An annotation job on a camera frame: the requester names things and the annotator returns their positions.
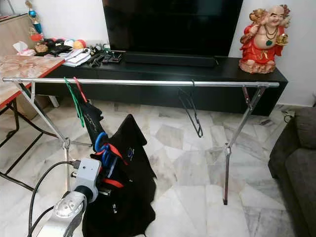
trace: gray sofa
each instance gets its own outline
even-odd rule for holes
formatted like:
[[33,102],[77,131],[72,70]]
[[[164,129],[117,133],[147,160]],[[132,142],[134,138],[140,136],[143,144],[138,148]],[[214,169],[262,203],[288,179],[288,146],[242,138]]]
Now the gray sofa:
[[316,237],[316,108],[296,112],[277,140],[269,161],[298,237]]

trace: metal rail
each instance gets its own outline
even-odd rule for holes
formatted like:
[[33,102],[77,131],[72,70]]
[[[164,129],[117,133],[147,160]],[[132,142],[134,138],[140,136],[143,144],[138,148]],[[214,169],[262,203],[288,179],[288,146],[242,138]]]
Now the metal rail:
[[[63,148],[65,150],[65,160],[69,159],[68,149],[71,142],[68,138],[65,138],[53,122],[48,118],[44,111],[39,108],[38,104],[34,102],[31,94],[22,83],[32,82],[32,93],[35,91],[35,82],[40,83],[65,83],[62,78],[3,78],[4,82],[15,82],[16,86],[22,91],[23,95],[27,98],[30,104],[35,108],[38,114],[44,119],[44,121],[50,126],[50,128],[56,133],[61,141],[63,141]],[[69,83],[76,83],[74,79],[67,79]],[[223,193],[223,203],[228,204],[228,179],[229,179],[229,161],[232,154],[232,146],[240,134],[242,128],[246,124],[247,119],[255,109],[258,101],[262,97],[265,90],[269,87],[279,87],[278,82],[235,82],[235,81],[165,81],[165,80],[109,80],[109,79],[78,79],[82,84],[103,84],[103,85],[146,85],[146,86],[205,86],[205,87],[242,87],[243,94],[245,96],[245,102],[248,106],[245,111],[237,130],[234,132],[232,139],[229,143],[225,144],[225,157],[226,157],[226,172],[225,172],[225,186]],[[250,100],[247,87],[257,88],[252,100]],[[66,187],[69,188],[69,180],[67,176]]]
[[[3,78],[4,82],[40,82],[65,83],[62,78]],[[69,83],[76,83],[74,79],[67,79]],[[235,81],[172,81],[172,80],[109,80],[109,79],[78,79],[81,84],[103,85],[165,85],[165,86],[219,86],[219,87],[279,87],[278,82],[235,82]]]

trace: electric cable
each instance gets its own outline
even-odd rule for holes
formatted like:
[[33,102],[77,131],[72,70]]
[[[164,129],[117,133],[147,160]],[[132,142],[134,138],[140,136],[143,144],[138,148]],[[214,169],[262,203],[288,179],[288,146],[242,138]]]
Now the electric cable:
[[73,164],[73,161],[61,161],[58,162],[54,165],[52,165],[39,179],[38,183],[36,184],[33,193],[32,193],[32,197],[31,197],[31,203],[30,203],[30,210],[29,210],[29,234],[31,233],[31,229],[32,229],[32,217],[33,217],[33,206],[34,206],[34,200],[35,200],[35,194],[37,192],[37,190],[39,189],[39,186],[41,184],[41,182],[43,181],[43,179],[45,178],[45,176],[56,166],[60,165],[60,164]]
[[51,206],[50,208],[48,208],[47,210],[45,210],[38,218],[37,220],[34,222],[34,225],[31,228],[30,233],[28,234],[28,237],[32,237],[32,233],[35,229],[35,227],[37,226],[37,224],[40,222],[40,220],[43,218],[43,216],[48,213],[49,211],[51,211],[54,208],[54,206]]

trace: red table edge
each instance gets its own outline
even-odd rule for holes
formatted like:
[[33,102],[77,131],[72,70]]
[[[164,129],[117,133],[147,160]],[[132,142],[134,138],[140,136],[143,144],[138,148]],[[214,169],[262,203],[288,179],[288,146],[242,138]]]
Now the red table edge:
[[[39,76],[39,78],[43,78],[44,76],[48,75],[50,72],[52,72],[53,70],[55,70],[56,68],[58,68],[60,65],[62,65],[65,62],[65,59],[60,61],[59,63],[57,63],[54,67],[52,67],[51,69],[49,69],[48,71],[46,71],[45,73],[41,74]],[[31,87],[31,83],[27,84],[25,86],[26,88]],[[16,97],[18,97],[21,94],[21,91],[17,91],[16,93],[14,93],[13,95],[11,95],[9,98],[7,98],[5,101],[3,101],[0,104],[0,109],[2,109],[6,104],[10,103],[12,100],[14,100]]]

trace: table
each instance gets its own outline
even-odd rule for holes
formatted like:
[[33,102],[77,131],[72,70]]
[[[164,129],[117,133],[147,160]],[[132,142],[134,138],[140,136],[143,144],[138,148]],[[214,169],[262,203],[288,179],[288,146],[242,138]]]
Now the table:
[[[64,63],[64,59],[52,58],[52,57],[34,57],[34,56],[0,56],[0,78],[3,77],[36,77],[42,78],[49,74],[52,70],[59,67]],[[26,87],[30,87],[31,83],[25,83]],[[14,83],[4,83],[0,80],[0,115],[2,115],[8,109],[14,111],[16,128],[10,131],[6,138],[0,143],[0,148],[19,130],[19,118],[22,118],[25,122],[38,130],[40,134],[36,139],[27,147],[27,149],[18,157],[18,159],[10,166],[5,172],[0,172],[0,176],[11,182],[14,182],[22,187],[33,191],[33,188],[29,185],[8,176],[9,172],[17,165],[17,163],[23,158],[23,156],[31,149],[31,147],[42,137],[43,134],[57,137],[55,134],[44,131],[37,127],[24,115],[17,111],[16,97],[21,94],[21,91],[16,87]]]

